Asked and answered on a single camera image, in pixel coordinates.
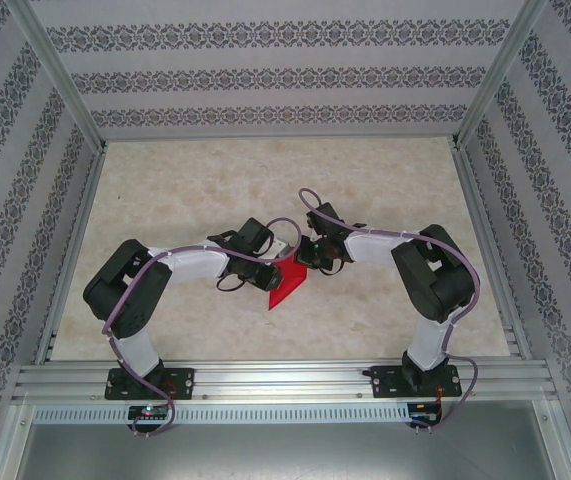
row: enclosure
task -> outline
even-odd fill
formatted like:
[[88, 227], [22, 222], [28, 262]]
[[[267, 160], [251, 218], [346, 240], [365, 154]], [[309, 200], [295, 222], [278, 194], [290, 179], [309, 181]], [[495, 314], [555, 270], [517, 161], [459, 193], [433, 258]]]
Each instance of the enclosure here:
[[[269, 311], [168, 288], [149, 332], [191, 399], [133, 438], [85, 285], [129, 238], [305, 226], [301, 187], [449, 232], [481, 282], [468, 401], [430, 435], [434, 398], [374, 395], [417, 312], [357, 262]], [[0, 1], [0, 478], [437, 475], [571, 479], [571, 1]]]

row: mounting plate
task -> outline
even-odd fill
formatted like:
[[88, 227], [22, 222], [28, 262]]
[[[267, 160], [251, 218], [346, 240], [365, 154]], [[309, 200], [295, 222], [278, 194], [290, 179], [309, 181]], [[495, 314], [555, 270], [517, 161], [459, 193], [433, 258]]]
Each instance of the mounting plate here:
[[[159, 388], [173, 400], [191, 400], [194, 390], [193, 368], [164, 368]], [[112, 368], [105, 385], [106, 400], [161, 400], [161, 396], [147, 389], [123, 370]]]
[[425, 376], [424, 383], [418, 391], [403, 378], [400, 365], [376, 365], [363, 372], [371, 378], [374, 398], [423, 398], [436, 397], [436, 387], [443, 388], [443, 397], [460, 397], [463, 394], [458, 369], [454, 365], [446, 365], [438, 371]]

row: marble-pattern floor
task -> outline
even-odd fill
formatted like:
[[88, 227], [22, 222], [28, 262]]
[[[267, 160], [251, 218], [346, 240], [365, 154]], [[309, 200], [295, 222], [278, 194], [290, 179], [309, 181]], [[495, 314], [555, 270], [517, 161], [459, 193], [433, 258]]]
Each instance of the marble-pattern floor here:
[[[250, 216], [266, 223], [285, 215], [305, 226], [302, 186], [348, 223], [393, 230], [443, 225], [483, 284], [478, 307], [456, 329], [452, 353], [509, 355], [447, 141], [315, 138], [111, 144], [52, 358], [113, 358], [82, 291], [124, 240], [189, 245], [238, 229]], [[275, 230], [294, 241], [291, 228]], [[214, 284], [165, 291], [148, 324], [162, 358], [399, 357], [417, 318], [398, 273], [378, 266], [348, 264], [331, 278], [310, 272], [271, 312], [268, 295], [250, 285], [221, 293]]]

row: red triangular object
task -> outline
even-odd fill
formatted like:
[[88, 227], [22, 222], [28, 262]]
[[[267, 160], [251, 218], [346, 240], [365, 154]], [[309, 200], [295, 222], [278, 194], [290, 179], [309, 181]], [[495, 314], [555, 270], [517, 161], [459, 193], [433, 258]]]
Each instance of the red triangular object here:
[[307, 278], [307, 267], [294, 262], [294, 256], [278, 262], [283, 272], [283, 280], [276, 290], [269, 292], [269, 310], [281, 303]]

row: patterned wallpaper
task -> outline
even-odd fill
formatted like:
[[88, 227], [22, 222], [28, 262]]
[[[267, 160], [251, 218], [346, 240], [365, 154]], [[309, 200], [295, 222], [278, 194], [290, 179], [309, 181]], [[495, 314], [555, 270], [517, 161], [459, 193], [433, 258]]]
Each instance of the patterned wallpaper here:
[[0, 1], [0, 421], [34, 360], [93, 155]]
[[102, 134], [131, 139], [454, 133], [522, 0], [311, 3], [33, 6]]
[[467, 145], [535, 355], [571, 426], [571, 1], [552, 1]]

